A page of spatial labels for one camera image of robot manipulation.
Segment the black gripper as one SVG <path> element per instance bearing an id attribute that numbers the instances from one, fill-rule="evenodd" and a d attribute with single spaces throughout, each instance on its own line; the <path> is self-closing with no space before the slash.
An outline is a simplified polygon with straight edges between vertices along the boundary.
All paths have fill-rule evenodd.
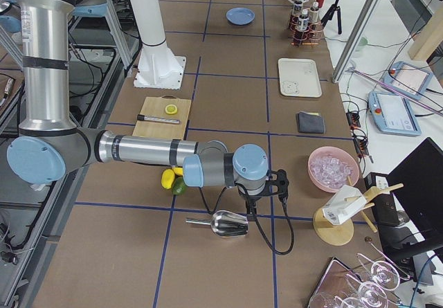
<path id="1" fill-rule="evenodd" d="M 283 169 L 270 170 L 265 184 L 265 192 L 268 196 L 277 196 L 283 206 L 287 206 L 289 180 L 287 172 Z"/>

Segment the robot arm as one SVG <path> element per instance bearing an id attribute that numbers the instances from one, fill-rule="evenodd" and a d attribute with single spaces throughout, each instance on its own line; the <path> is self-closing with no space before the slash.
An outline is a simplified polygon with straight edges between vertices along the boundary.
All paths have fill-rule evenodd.
<path id="1" fill-rule="evenodd" d="M 77 126 L 69 115 L 68 18 L 104 15 L 107 0 L 15 1 L 21 9 L 26 117 L 7 160 L 21 179 L 47 184 L 92 163 L 127 161 L 181 167 L 186 185 L 237 188 L 250 206 L 272 195 L 287 202 L 286 172 L 270 170 L 257 145 L 231 153 L 219 141 L 125 136 Z"/>

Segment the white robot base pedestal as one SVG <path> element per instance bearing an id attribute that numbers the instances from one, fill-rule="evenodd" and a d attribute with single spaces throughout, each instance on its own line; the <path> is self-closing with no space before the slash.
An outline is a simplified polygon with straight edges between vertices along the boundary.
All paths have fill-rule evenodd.
<path id="1" fill-rule="evenodd" d="M 142 43 L 134 86 L 180 89 L 186 58 L 174 55 L 167 44 L 159 0 L 130 2 Z"/>

